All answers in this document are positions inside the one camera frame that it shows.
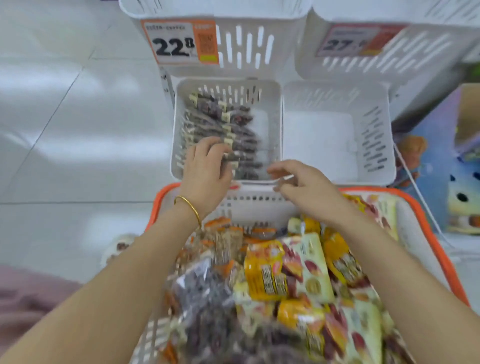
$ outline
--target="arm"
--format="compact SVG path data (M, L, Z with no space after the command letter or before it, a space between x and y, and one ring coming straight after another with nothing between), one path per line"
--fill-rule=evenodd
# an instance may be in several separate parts
M480 317L460 302L375 221L359 212L317 169L272 165L276 188L303 212L342 234L418 363L476 363Z
M230 186L230 166L220 171L229 148L206 138L187 152L180 195L205 218ZM195 213L179 200L91 282L27 332L0 364L128 363L175 258L198 227Z

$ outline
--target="hand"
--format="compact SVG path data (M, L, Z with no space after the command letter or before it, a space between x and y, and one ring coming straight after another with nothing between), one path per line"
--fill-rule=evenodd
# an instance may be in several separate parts
M185 197L204 219L222 202L232 182L230 163L221 170L224 153L231 152L221 138L211 136L202 139L187 150L180 195Z
M267 172L273 179L279 179L275 192L280 192L303 213L320 222L336 227L355 211L338 188L318 169L297 160L273 163Z

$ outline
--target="price tag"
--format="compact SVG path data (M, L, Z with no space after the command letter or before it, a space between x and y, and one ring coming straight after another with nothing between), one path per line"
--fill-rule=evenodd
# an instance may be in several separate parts
M376 56L405 27L398 24L335 24L316 56Z
M213 20L142 20L158 64L218 64Z

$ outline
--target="pink fabric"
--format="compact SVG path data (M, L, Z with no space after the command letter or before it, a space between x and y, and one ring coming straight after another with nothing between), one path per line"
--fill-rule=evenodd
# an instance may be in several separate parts
M0 356L82 285L0 265Z

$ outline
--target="bracelet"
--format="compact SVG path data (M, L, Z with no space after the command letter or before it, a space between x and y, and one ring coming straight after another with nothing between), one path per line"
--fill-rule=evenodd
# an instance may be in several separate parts
M190 206L193 210L193 212L195 213L195 216L197 217L197 221L198 221L198 227L201 229L202 228L202 220L200 219L200 215L198 214L197 210L193 207L192 203L187 200L185 197L183 196L177 196L175 197L175 199L173 200L173 204L176 204L177 203L177 199L182 199L183 201L185 201L188 206Z

